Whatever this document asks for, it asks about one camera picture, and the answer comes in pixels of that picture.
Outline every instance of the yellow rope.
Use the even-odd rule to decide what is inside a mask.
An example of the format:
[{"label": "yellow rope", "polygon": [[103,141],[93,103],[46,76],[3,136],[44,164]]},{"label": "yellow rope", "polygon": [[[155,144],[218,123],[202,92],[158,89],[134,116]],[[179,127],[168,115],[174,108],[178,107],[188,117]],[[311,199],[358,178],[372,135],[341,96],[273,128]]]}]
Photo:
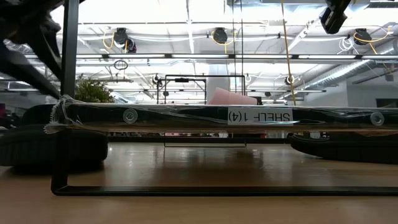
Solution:
[{"label": "yellow rope", "polygon": [[293,96],[293,104],[294,104],[294,106],[296,106],[296,97],[294,95],[293,77],[292,77],[292,72],[290,71],[289,46],[287,45],[284,0],[280,0],[280,4],[282,6],[282,18],[283,18],[283,23],[284,23],[285,48],[286,48],[286,58],[287,58],[287,70],[289,71],[290,90],[291,90],[292,96]]}]

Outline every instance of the ceiling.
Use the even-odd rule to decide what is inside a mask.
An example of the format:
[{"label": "ceiling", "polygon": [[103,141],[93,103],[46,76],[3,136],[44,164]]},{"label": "ceiling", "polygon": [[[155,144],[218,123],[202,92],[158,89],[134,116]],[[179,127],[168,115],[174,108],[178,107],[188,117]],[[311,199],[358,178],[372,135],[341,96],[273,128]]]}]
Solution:
[{"label": "ceiling", "polygon": [[[123,49],[114,45],[109,49],[103,42],[111,45],[115,28],[125,27],[137,46],[138,54],[285,54],[282,10],[280,4],[271,4],[272,2],[275,1],[243,1],[241,8],[237,1],[232,8],[230,1],[225,0],[86,0],[80,4],[79,9],[77,52],[78,55],[123,54]],[[380,39],[386,35],[386,24],[391,25],[389,35],[374,43],[377,48],[395,39],[398,31],[398,26],[395,26],[398,9],[364,9],[365,4],[362,3],[369,1],[357,1],[357,5],[346,11],[349,18],[339,33],[327,35],[317,20],[326,7],[324,1],[303,1],[311,4],[293,2],[296,3],[285,5],[286,36],[287,44],[291,47],[290,54],[373,54],[369,45],[350,45],[352,38],[345,43],[343,41],[348,35],[352,36],[356,28],[366,28],[373,39]],[[62,26],[63,7],[54,10],[51,15]],[[226,47],[215,43],[211,33],[216,27],[225,28],[228,42],[233,40],[234,31],[238,33],[236,41]],[[58,33],[57,40],[61,49],[62,31]],[[343,44],[349,50],[343,50]],[[111,66],[114,61],[78,59],[76,75],[102,80],[116,78],[119,71]],[[108,87],[122,90],[118,93],[130,102],[155,103],[149,95],[155,95],[156,92],[148,94],[141,91],[153,88],[152,78],[155,74],[160,77],[166,74],[213,75],[209,74],[209,65],[214,64],[225,66],[228,75],[243,73],[248,89],[288,89],[284,80],[289,74],[285,60],[244,60],[243,66],[241,59],[151,58],[148,61],[144,58],[128,58],[125,61],[129,66],[118,73],[118,80],[125,78],[133,82],[108,82]],[[34,59],[31,62],[44,73],[45,69],[40,62]],[[295,86],[299,86],[344,63],[347,62],[303,60],[292,62],[290,69],[292,75],[298,78]],[[232,91],[235,83],[232,78]],[[20,85],[21,88],[26,88],[26,85]],[[204,97],[201,87],[193,82],[170,82],[167,85],[170,89],[195,90],[170,93],[170,99],[184,99],[189,103],[202,103],[198,100]],[[241,82],[237,83],[236,88],[241,88]]]}]

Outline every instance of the black cable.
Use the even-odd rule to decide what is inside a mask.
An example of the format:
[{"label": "black cable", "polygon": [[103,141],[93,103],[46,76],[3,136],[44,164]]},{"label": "black cable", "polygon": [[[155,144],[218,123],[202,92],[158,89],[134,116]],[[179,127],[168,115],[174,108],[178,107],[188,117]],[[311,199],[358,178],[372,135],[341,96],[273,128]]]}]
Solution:
[{"label": "black cable", "polygon": [[129,67],[129,64],[125,62],[124,60],[117,60],[113,63],[113,67],[118,70],[118,72],[115,74],[116,76],[116,83],[118,82],[118,75],[119,72],[122,70],[126,70]]},{"label": "black cable", "polygon": [[234,13],[234,3],[235,1],[232,1],[232,32],[233,32],[233,41],[234,41],[234,67],[235,67],[235,93],[237,90],[237,84],[236,84],[236,49],[235,49],[235,13]]},{"label": "black cable", "polygon": [[[241,73],[241,75],[243,75],[243,10],[242,10],[242,0],[241,0],[241,28],[240,28],[241,30],[242,30],[242,52],[241,52],[241,54],[242,54],[242,73]],[[246,91],[245,91],[245,89],[246,89],[246,86],[244,86],[243,85],[243,83],[245,83],[243,80],[242,80],[242,95],[245,95],[246,93]]]}]

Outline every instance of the wall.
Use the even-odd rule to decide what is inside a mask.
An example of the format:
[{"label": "wall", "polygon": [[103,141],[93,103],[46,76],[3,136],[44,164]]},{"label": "wall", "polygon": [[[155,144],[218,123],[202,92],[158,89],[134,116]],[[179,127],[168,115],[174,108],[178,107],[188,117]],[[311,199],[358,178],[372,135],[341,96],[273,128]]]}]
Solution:
[{"label": "wall", "polygon": [[347,83],[336,87],[326,87],[326,93],[309,93],[304,98],[303,106],[348,106]]},{"label": "wall", "polygon": [[381,77],[363,84],[348,85],[349,106],[375,108],[376,99],[398,99],[398,82],[387,82]]},{"label": "wall", "polygon": [[45,95],[28,93],[21,96],[18,93],[0,93],[0,103],[6,104],[6,110],[14,112],[15,108],[29,109],[35,105],[45,104]]}]

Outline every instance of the yellow cable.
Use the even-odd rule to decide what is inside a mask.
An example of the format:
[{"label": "yellow cable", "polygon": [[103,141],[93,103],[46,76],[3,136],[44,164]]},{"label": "yellow cable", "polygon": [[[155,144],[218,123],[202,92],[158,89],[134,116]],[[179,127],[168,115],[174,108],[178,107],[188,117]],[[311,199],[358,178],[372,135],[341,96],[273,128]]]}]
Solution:
[{"label": "yellow cable", "polygon": [[106,35],[106,32],[104,32],[104,38],[102,39],[102,43],[104,43],[104,47],[106,47],[107,49],[111,49],[111,48],[113,47],[114,32],[113,32],[113,34],[112,34],[112,44],[111,44],[110,47],[109,47],[108,45],[106,45],[106,43],[105,43],[105,35]]},{"label": "yellow cable", "polygon": [[362,41],[362,42],[374,43],[374,42],[377,42],[377,41],[380,41],[380,40],[384,40],[384,39],[389,35],[389,33],[388,33],[389,31],[390,31],[390,27],[388,27],[387,34],[386,34],[384,37],[382,37],[382,38],[380,38],[380,39],[377,39],[377,40],[363,40],[363,39],[359,39],[359,38],[356,37],[356,34],[358,34],[357,32],[354,34],[354,38],[357,39],[357,40],[359,40],[359,41]]},{"label": "yellow cable", "polygon": [[372,43],[369,43],[369,45],[371,46],[373,52],[374,52],[375,54],[378,54],[377,51],[376,51],[376,49],[373,47],[373,44],[372,44]]},{"label": "yellow cable", "polygon": [[287,58],[287,70],[289,71],[290,91],[292,92],[292,96],[293,96],[293,104],[294,104],[294,106],[296,106],[296,97],[294,95],[293,77],[292,77],[292,72],[290,71],[289,46],[287,45],[284,0],[280,0],[280,4],[282,6],[282,18],[283,18],[283,23],[284,23],[285,48],[286,48],[286,58]]},{"label": "yellow cable", "polygon": [[[373,47],[373,44],[372,44],[372,43],[369,43],[369,45],[371,46],[373,52],[374,52],[375,54],[378,54],[377,51],[376,51],[376,49]],[[387,67],[387,65],[386,65],[385,63],[383,63],[383,65],[384,65],[384,68],[386,68],[387,71],[390,73],[390,75],[392,75],[392,72],[391,72],[391,70]]]}]

